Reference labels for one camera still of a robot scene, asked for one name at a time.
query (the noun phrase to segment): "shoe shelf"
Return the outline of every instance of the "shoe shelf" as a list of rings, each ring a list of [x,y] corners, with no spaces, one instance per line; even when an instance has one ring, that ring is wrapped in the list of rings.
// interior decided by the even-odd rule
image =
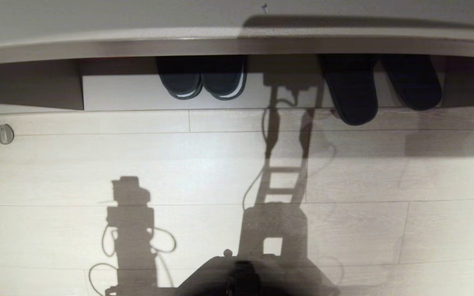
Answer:
[[[0,63],[304,53],[474,57],[474,0],[0,1]]]

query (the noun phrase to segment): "shoe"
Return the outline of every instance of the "shoe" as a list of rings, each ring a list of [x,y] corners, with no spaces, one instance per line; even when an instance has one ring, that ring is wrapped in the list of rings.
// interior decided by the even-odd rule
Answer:
[[[228,101],[241,95],[246,84],[245,55],[203,57],[201,80],[216,99]]]
[[[320,54],[321,71],[341,120],[348,125],[371,121],[378,112],[372,54]]]
[[[162,84],[177,99],[192,99],[202,90],[197,56],[158,56],[156,67]]]
[[[407,107],[424,111],[440,103],[442,87],[428,55],[384,54],[381,61]]]

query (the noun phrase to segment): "wooden floor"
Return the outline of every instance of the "wooden floor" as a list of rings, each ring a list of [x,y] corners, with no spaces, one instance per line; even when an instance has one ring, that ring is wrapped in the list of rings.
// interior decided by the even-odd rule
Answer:
[[[474,107],[380,109],[357,127],[328,109],[314,118],[280,110],[280,126],[265,131],[278,135],[271,165],[300,166],[305,147],[309,155],[303,200],[283,204],[278,217],[265,213],[289,197],[255,204],[265,182],[263,112],[0,115],[16,133],[0,144],[0,296],[92,296],[91,281],[101,294],[117,285],[112,267],[97,266],[91,279],[89,270],[130,255],[104,253],[115,238],[118,246],[134,236],[120,227],[104,234],[108,207],[121,203],[133,213],[124,218],[141,225],[151,221],[136,213],[151,208],[157,227],[147,245],[128,249],[155,253],[176,240],[173,252],[130,258],[154,264],[160,288],[179,286],[226,249],[237,255],[239,243],[254,239],[241,237],[243,215],[260,208],[246,218],[254,234],[273,225],[289,234],[266,231],[264,253],[301,250],[308,260],[287,268],[315,269],[341,296],[474,296]],[[138,200],[119,201],[121,180]],[[270,180],[275,188],[297,184],[291,173]]]

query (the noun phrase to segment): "pair of slippers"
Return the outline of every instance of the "pair of slippers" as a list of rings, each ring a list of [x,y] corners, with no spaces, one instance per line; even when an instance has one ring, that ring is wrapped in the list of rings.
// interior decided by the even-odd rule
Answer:
[[[320,54],[318,58],[337,114],[348,125],[370,122],[378,112],[373,72],[378,59],[407,107],[424,111],[442,100],[428,55]]]
[[[192,99],[204,87],[216,99],[235,99],[246,84],[245,55],[160,56],[162,84],[177,99]]]

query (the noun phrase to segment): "dark slipper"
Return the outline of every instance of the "dark slipper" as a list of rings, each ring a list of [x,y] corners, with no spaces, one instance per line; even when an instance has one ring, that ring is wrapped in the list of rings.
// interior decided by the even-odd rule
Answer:
[[[372,54],[320,54],[321,71],[327,80],[337,114],[348,125],[371,121],[378,112]]]
[[[246,84],[245,55],[214,55],[203,57],[201,80],[216,99],[235,99]]]
[[[440,103],[442,87],[428,55],[384,54],[381,61],[407,107],[423,111]]]
[[[177,99],[192,99],[202,90],[197,56],[158,56],[156,67],[166,90]]]

